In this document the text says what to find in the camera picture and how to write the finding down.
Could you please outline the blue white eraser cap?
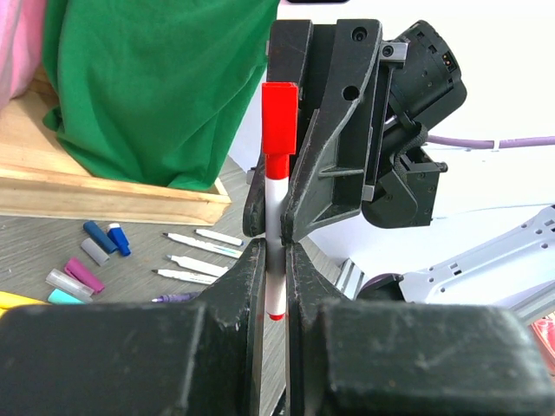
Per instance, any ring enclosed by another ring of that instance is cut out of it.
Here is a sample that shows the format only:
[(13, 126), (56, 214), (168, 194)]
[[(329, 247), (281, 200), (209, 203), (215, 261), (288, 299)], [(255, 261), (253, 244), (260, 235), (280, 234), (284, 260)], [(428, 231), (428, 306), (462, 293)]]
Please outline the blue white eraser cap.
[(130, 243), (120, 224), (109, 224), (107, 235), (108, 238), (116, 245), (118, 251), (123, 257), (131, 255)]

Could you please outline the magenta pen cap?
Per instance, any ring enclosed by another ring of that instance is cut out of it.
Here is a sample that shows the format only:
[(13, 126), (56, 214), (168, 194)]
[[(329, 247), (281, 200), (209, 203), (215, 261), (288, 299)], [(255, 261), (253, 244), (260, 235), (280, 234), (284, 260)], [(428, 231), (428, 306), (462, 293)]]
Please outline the magenta pen cap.
[(77, 257), (71, 257), (64, 266), (65, 272), (93, 290), (94, 295), (105, 289), (105, 284), (90, 271)]

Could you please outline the yellow pen cap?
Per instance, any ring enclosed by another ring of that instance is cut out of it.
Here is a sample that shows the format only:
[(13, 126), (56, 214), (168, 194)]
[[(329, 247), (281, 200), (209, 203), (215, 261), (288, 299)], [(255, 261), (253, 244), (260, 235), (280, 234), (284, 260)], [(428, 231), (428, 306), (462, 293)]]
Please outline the yellow pen cap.
[(10, 292), (0, 292), (0, 316), (5, 315), (9, 310), (30, 305), (47, 305), (47, 302), (21, 296)]

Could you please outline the grey cap marker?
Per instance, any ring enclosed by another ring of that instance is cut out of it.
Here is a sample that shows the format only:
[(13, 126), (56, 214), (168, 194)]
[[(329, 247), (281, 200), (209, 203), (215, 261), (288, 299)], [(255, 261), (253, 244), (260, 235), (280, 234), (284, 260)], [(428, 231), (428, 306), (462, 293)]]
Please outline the grey cap marker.
[(192, 270), (208, 276), (221, 277), (229, 270), (227, 267), (196, 260), (187, 256), (166, 255), (166, 258), (183, 269)]

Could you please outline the pink marker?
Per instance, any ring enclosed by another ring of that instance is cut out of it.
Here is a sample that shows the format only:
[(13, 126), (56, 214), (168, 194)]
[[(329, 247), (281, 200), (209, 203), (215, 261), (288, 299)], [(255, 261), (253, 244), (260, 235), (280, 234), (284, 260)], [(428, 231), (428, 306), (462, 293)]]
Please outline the pink marker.
[(192, 273), (188, 271), (159, 269), (159, 270), (153, 270), (153, 273), (155, 273), (158, 276), (162, 276), (173, 280), (178, 280), (181, 282), (197, 283), (197, 284), (203, 284), (203, 285), (211, 285), (218, 280), (218, 278), (215, 276), (202, 275), (202, 274)]

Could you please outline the blue pen cap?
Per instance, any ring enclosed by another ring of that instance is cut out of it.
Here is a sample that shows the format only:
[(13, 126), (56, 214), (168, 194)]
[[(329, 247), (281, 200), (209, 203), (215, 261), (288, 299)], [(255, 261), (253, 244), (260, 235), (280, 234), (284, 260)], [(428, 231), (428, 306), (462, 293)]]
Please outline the blue pen cap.
[(86, 221), (82, 228), (107, 254), (112, 254), (118, 250), (117, 245), (108, 237), (107, 233), (101, 229), (95, 221)]

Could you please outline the teal pen cap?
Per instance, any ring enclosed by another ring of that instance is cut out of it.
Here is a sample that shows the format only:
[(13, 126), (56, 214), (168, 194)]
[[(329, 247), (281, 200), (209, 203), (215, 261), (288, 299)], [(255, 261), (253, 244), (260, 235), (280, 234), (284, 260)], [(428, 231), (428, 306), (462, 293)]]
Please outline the teal pen cap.
[(61, 289), (54, 289), (48, 296), (47, 301), (52, 304), (84, 304), (84, 301), (66, 293)]

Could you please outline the purple cap marker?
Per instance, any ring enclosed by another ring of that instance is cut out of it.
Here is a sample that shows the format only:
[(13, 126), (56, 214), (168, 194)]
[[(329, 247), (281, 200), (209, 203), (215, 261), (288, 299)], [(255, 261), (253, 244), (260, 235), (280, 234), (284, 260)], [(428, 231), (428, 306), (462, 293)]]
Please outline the purple cap marker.
[(170, 303), (170, 302), (189, 302), (197, 298), (201, 294), (200, 291), (186, 292), (180, 294), (170, 294), (157, 296), (151, 300), (153, 303)]

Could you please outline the red cap marker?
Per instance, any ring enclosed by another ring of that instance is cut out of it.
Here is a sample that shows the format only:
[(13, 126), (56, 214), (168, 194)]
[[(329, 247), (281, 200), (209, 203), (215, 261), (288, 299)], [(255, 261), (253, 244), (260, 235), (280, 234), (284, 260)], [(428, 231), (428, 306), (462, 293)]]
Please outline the red cap marker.
[(266, 242), (265, 312), (273, 320), (286, 312), (285, 248), (281, 215), (289, 190), (290, 159), (297, 150), (298, 86), (268, 81), (262, 85), (262, 152)]

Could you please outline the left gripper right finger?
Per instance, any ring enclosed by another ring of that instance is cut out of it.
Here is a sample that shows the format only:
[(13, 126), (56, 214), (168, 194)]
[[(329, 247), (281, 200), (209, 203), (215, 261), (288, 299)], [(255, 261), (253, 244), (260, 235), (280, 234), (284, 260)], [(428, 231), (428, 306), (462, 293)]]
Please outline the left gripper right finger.
[(554, 386), (512, 312), (352, 301), (285, 252), (289, 415), (551, 415)]

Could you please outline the blue cap marker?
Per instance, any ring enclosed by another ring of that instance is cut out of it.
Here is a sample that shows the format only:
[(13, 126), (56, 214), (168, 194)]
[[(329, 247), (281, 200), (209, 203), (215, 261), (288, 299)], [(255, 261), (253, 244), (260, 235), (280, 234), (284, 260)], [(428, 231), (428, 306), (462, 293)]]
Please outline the blue cap marker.
[(177, 233), (163, 232), (162, 235), (164, 237), (169, 238), (170, 240), (172, 240), (174, 242), (184, 244), (184, 245), (187, 245), (189, 247), (197, 248), (197, 249), (200, 249), (200, 250), (209, 251), (209, 252), (212, 252), (212, 253), (215, 253), (215, 254), (220, 254), (222, 256), (226, 256), (226, 257), (230, 257), (230, 258), (239, 259), (243, 254), (242, 250), (235, 250), (235, 249), (231, 249), (231, 248), (226, 248), (226, 247), (221, 246), (221, 245), (204, 242), (204, 241), (198, 240), (194, 237), (188, 237), (188, 236), (180, 235), (180, 234), (177, 234)]

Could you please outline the white marker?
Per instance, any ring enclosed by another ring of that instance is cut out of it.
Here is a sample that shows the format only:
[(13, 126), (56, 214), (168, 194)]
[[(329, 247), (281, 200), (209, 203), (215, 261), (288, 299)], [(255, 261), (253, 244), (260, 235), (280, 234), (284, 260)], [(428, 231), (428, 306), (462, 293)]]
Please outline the white marker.
[(199, 236), (237, 247), (241, 247), (244, 244), (244, 241), (239, 237), (228, 236), (217, 231), (211, 231), (208, 229), (195, 229), (194, 232)]

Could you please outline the grey pen cap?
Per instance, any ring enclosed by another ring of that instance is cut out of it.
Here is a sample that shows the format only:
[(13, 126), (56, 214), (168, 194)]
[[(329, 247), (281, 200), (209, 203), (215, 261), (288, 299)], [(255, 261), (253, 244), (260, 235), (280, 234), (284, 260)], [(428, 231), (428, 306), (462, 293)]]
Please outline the grey pen cap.
[(110, 259), (103, 248), (90, 237), (82, 241), (81, 248), (99, 266), (105, 265)]

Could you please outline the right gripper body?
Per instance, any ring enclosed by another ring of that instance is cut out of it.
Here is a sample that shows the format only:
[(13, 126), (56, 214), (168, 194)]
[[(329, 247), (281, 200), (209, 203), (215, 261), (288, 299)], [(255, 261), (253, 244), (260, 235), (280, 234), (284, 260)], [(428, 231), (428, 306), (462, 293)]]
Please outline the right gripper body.
[(362, 205), (367, 204), (375, 195), (378, 163), (382, 151), (382, 137), (387, 119), (389, 89), (394, 72), (402, 68), (408, 54), (408, 46), (402, 41), (386, 41), (382, 37), (378, 47), (379, 65), (376, 70), (377, 82), (371, 118), (372, 133), (369, 142), (369, 156), (365, 182), (362, 189)]

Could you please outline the clear purple pen cap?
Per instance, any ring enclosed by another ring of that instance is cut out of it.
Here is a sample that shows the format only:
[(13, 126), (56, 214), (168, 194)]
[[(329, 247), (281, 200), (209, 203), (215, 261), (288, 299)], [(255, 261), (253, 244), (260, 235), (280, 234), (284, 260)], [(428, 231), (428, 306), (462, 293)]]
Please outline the clear purple pen cap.
[(84, 283), (57, 269), (52, 269), (45, 278), (45, 282), (56, 289), (62, 290), (85, 303), (92, 302), (94, 291)]

